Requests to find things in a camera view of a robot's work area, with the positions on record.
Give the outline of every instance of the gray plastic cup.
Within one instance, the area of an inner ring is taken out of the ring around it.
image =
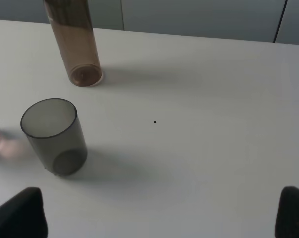
[[[66,176],[86,161],[87,148],[76,107],[68,100],[50,98],[35,103],[20,126],[45,168]]]

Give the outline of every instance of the black foam block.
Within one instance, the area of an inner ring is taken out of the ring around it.
[[[299,238],[299,189],[285,187],[281,193],[275,225],[276,238]]]
[[[0,207],[0,238],[46,238],[42,194],[30,187]]]

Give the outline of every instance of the table surface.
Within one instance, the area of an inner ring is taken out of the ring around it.
[[[299,188],[299,46],[95,35],[105,80],[79,88],[50,25],[0,21],[0,205],[39,187],[50,238],[274,237],[282,188]],[[89,150],[66,178],[19,127],[52,97],[76,105]]]

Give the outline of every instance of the white table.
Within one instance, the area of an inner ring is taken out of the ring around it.
[[[106,79],[79,88],[50,25],[0,21],[0,205],[41,188],[50,238],[274,237],[282,188],[299,188],[299,46],[95,34]],[[89,147],[69,178],[19,127],[51,97],[76,105]]]

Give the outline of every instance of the cup rim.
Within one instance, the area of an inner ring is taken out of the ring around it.
[[[68,102],[68,103],[71,103],[71,104],[73,105],[74,112],[75,112],[74,120],[73,120],[73,122],[70,124],[70,126],[68,126],[65,130],[63,130],[62,132],[60,132],[60,133],[58,133],[58,134],[51,135],[51,136],[47,136],[47,137],[37,137],[37,136],[30,135],[29,133],[27,133],[27,132],[24,130],[24,128],[23,128],[23,126],[22,126],[22,121],[23,121],[23,119],[24,119],[24,116],[26,115],[26,113],[28,112],[28,110],[31,109],[33,106],[35,106],[36,104],[41,103],[41,102],[43,102],[43,101],[47,101],[47,100],[62,100],[62,101],[66,101],[66,102]],[[49,138],[53,138],[53,137],[56,137],[56,136],[58,136],[58,135],[61,135],[61,134],[63,134],[64,132],[66,132],[67,130],[69,130],[69,129],[73,126],[73,124],[75,123],[77,117],[78,117],[77,109],[76,109],[75,105],[74,105],[72,102],[70,102],[69,100],[66,100],[66,99],[63,99],[63,98],[47,98],[47,99],[38,101],[38,102],[36,102],[35,104],[31,105],[31,106],[24,112],[24,114],[22,115],[21,120],[20,120],[20,128],[21,128],[21,130],[23,131],[23,133],[24,133],[26,136],[28,136],[28,137],[31,137],[31,138],[34,138],[34,139],[49,139]]]

